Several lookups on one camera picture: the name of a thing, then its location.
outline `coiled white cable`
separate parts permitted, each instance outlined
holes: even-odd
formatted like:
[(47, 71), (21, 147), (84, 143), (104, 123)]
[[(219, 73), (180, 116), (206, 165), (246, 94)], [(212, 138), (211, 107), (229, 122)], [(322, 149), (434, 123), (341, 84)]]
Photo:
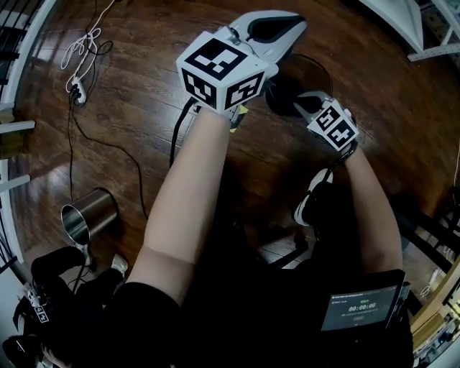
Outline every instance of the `coiled white cable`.
[[(93, 66), (94, 62), (96, 61), (97, 53), (98, 53), (98, 45), (94, 42), (96, 38), (98, 38), (101, 35), (101, 28), (96, 28), (99, 22), (102, 19), (102, 16), (114, 5), (115, 0), (112, 0), (112, 2), (109, 4), (108, 7), (106, 7), (102, 12), (101, 15), (99, 15), (99, 18), (97, 22), (93, 25), (91, 30), (86, 33), (84, 36), (80, 37), (78, 40), (75, 42), (71, 43), (68, 49), (65, 51), (65, 54), (63, 56), (62, 61), (60, 62), (60, 68), (61, 69), (66, 69), (67, 66), (69, 65), (70, 59), (72, 59), (72, 56), (75, 51), (78, 51), (79, 55), (83, 55), (80, 63), (78, 64), (78, 67), (75, 69), (75, 72), (70, 76), (68, 79), (67, 83), (65, 84), (65, 90), (67, 93), (70, 93), (70, 87), (72, 87), (72, 81), (74, 79), (77, 79), (80, 81), (86, 74), (88, 74), (89, 70)], [(88, 48), (85, 46), (85, 42), (88, 40)], [(89, 52), (93, 53), (93, 59), (90, 62), (88, 68), (85, 70), (85, 72), (81, 75), (77, 75), (78, 71), (80, 70), (81, 66), (84, 64), (86, 58), (88, 57)]]

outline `forearm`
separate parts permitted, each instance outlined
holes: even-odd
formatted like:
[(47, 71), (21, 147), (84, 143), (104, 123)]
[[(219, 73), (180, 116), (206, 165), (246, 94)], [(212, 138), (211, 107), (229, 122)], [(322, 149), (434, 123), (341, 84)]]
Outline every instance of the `forearm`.
[(228, 143), (228, 119), (202, 109), (155, 199), (145, 247), (196, 263), (213, 219)]
[(395, 215), (360, 148), (345, 162), (345, 166), (351, 181), (364, 271), (402, 268), (403, 253)]

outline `person's arm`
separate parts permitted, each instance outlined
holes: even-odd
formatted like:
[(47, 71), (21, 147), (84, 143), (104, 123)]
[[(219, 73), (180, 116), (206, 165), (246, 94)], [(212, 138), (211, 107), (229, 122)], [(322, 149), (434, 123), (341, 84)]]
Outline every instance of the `person's arm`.
[(155, 199), (128, 282), (182, 303), (213, 221), (229, 130), (225, 116), (201, 109)]
[(403, 268), (401, 238), (395, 215), (374, 170), (358, 147), (345, 161), (351, 181), (365, 272)]

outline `silver cylinder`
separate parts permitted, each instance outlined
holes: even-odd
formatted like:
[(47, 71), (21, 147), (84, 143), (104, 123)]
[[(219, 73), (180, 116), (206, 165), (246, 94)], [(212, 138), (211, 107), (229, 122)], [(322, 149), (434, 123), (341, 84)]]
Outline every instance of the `silver cylinder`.
[(115, 198), (106, 189), (97, 188), (60, 212), (67, 235), (77, 244), (86, 245), (100, 230), (118, 216)]

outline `power strip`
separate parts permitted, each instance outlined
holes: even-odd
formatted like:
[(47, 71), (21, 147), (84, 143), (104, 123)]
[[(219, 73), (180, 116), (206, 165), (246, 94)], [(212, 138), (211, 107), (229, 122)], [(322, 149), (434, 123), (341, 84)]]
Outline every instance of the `power strip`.
[(72, 79), (72, 87), (73, 86), (77, 86), (77, 101), (80, 105), (83, 105), (86, 101), (86, 93), (83, 84), (81, 84), (79, 79), (74, 77), (74, 79)]

